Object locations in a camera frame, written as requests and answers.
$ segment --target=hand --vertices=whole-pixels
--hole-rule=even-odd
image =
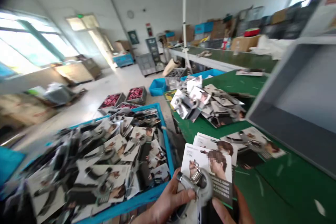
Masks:
[[[195,191],[192,189],[182,190],[178,193],[177,187],[179,182],[176,179],[177,173],[181,168],[176,169],[173,178],[168,183],[158,200],[152,205],[150,209],[139,215],[132,224],[140,223],[155,223],[163,224],[166,223],[169,217],[172,215],[174,210],[183,205],[187,204],[191,200],[196,198]]]
[[[247,202],[245,200],[244,195],[240,192],[238,187],[234,186],[237,191],[237,199],[239,206],[239,224],[255,224],[255,221],[249,211],[247,206]],[[226,207],[219,201],[217,198],[212,198],[212,205],[215,208],[218,216],[225,224],[236,224],[232,219],[229,211]]]
[[[194,161],[189,161],[189,171],[190,171],[190,177],[195,173],[197,170],[197,166]]]

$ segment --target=metal spring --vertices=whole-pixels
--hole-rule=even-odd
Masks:
[[[202,177],[202,173],[199,171],[199,169],[197,169],[194,174],[190,177],[190,181],[192,183],[197,183],[199,181],[199,179]]]

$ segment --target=blue bin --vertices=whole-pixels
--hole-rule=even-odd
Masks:
[[[195,34],[212,32],[213,28],[214,28],[213,22],[195,25]]]
[[[167,90],[165,78],[155,79],[149,87],[151,96],[161,96]]]
[[[171,31],[166,33],[166,37],[174,37],[175,36],[175,32]]]
[[[170,171],[170,176],[172,177],[175,171],[174,168],[174,164],[173,164],[173,157],[172,157],[172,151],[170,149],[170,142],[169,142],[169,138],[168,138],[168,134],[167,131],[165,130],[166,128],[166,123],[164,122],[164,118],[161,112],[161,108],[160,108],[160,104],[159,103],[154,103],[151,105],[146,105],[146,106],[142,106],[139,108],[134,108],[132,109],[132,111],[137,112],[137,111],[142,111],[142,110],[147,110],[147,109],[157,109],[157,112],[159,114],[159,118],[161,120],[161,125],[162,125],[162,132],[163,132],[163,137],[164,137],[164,144],[166,146],[166,153],[167,153],[167,161],[168,161],[168,167],[169,167],[169,171]],[[91,121],[87,121],[75,126],[72,126],[70,128],[75,128],[78,127],[79,125],[83,125],[83,124],[90,124],[94,121],[98,121],[101,120],[105,117],[109,117],[109,115],[104,116],[104,117],[99,117],[96,118],[94,120]],[[150,202],[153,202],[155,200],[158,199],[158,197],[161,195],[161,193],[163,192],[163,190],[165,189],[166,185],[168,184],[168,182],[163,183],[159,186],[156,186],[146,192],[143,192],[135,197],[133,197],[130,200],[124,201],[119,203],[116,206],[112,206],[110,208],[107,208],[105,210],[103,210],[102,212],[96,214],[95,216],[83,219],[78,221],[78,224],[99,224],[102,223],[106,220],[112,219],[120,214],[124,214],[127,212],[130,212],[142,205],[148,204]]]
[[[210,69],[210,70],[206,70],[204,72],[195,73],[195,74],[193,74],[191,76],[197,77],[197,76],[202,75],[202,79],[205,79],[209,75],[217,76],[217,75],[221,75],[221,74],[225,74],[225,72],[219,71],[217,69]],[[186,78],[187,78],[187,76],[181,77],[181,81],[185,81]]]

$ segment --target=tiled floor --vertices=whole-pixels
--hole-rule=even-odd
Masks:
[[[123,92],[127,95],[129,89],[138,86],[146,87],[148,93],[146,105],[156,102],[160,103],[167,127],[175,131],[173,119],[164,96],[152,97],[150,95],[149,86],[152,81],[157,78],[162,78],[161,73],[149,75],[145,78],[137,65],[131,65],[124,68],[117,68],[115,72],[111,69],[105,69],[97,81],[77,86],[75,91],[86,88],[88,92],[72,106],[63,107],[61,112],[54,117],[42,124],[31,127],[27,136],[13,146],[13,150],[27,154],[25,161],[18,170],[20,170],[21,167],[23,168],[29,160],[45,150],[45,144],[51,140],[54,132],[68,126],[101,117],[102,115],[97,111],[97,108],[108,95],[119,92]]]

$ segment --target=green table surface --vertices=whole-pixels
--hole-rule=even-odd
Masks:
[[[182,51],[182,47],[172,49],[174,51]],[[200,47],[190,47],[188,53],[197,55],[202,51],[208,50],[212,55],[207,57],[216,61],[241,66],[244,68],[263,68],[266,73],[271,73],[278,60],[272,60],[270,55],[257,55],[247,52],[239,52],[238,55],[233,55],[233,51],[209,49]]]
[[[232,71],[203,80],[203,86],[213,84],[226,92],[257,95],[266,80],[264,76],[238,76]],[[173,94],[170,91],[165,96],[169,99]],[[243,121],[216,129],[202,116],[192,123],[172,113],[188,143],[193,143],[198,132],[220,138],[252,126]],[[256,223],[336,223],[336,181],[272,140],[287,154],[252,170],[236,168],[234,183],[244,194]],[[322,206],[323,215],[317,205]]]

